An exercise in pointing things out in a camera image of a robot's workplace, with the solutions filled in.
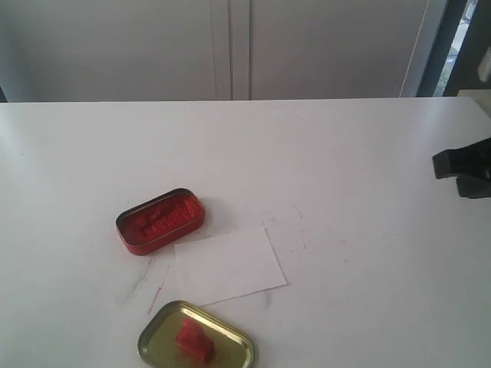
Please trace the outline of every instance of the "cabinet door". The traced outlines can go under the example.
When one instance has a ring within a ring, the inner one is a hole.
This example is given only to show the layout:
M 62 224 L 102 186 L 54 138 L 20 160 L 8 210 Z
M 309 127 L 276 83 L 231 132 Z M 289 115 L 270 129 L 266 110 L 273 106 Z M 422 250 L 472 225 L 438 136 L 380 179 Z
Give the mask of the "cabinet door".
M 250 1 L 253 100 L 398 97 L 429 3 Z
M 4 86 L 9 100 L 230 99 L 227 0 L 22 0 L 0 13 L 2 52 L 30 90 Z

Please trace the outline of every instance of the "black object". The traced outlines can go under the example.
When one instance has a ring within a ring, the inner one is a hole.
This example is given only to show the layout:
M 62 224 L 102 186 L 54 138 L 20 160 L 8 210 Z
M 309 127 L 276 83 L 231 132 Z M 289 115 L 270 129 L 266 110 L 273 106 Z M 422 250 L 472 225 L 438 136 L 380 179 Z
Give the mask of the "black object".
M 491 138 L 433 156 L 437 179 L 456 176 L 461 197 L 491 197 Z

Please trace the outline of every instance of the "white card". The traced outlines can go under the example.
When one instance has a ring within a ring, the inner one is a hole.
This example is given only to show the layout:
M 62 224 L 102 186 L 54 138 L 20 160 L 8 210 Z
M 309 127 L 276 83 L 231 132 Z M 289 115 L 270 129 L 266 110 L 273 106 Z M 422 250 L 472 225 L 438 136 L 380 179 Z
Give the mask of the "white card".
M 175 247 L 181 298 L 196 305 L 286 284 L 264 228 Z

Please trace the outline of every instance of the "open tin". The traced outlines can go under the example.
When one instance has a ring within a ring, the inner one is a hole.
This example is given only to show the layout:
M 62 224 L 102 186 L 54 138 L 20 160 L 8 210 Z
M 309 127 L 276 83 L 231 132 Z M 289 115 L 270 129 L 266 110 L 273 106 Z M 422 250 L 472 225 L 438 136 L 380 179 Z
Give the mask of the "open tin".
M 174 189 L 128 209 L 116 219 L 117 232 L 134 255 L 147 255 L 193 232 L 205 221 L 205 208 L 188 189 Z
M 207 363 L 183 352 L 176 342 L 186 319 L 197 322 L 213 339 L 215 351 Z M 249 368 L 254 360 L 252 341 L 244 333 L 185 301 L 173 301 L 157 312 L 140 335 L 138 353 L 154 368 Z

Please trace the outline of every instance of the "metal lid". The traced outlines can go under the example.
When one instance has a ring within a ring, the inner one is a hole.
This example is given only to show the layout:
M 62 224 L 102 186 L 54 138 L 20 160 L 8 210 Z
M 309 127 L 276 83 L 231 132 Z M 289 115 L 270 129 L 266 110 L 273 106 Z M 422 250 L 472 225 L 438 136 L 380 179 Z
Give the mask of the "metal lid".
M 186 318 L 199 323 L 213 339 L 215 353 L 207 363 L 182 351 L 176 342 Z M 138 353 L 154 368 L 248 368 L 254 360 L 252 341 L 244 333 L 185 301 L 173 301 L 159 310 L 140 335 Z

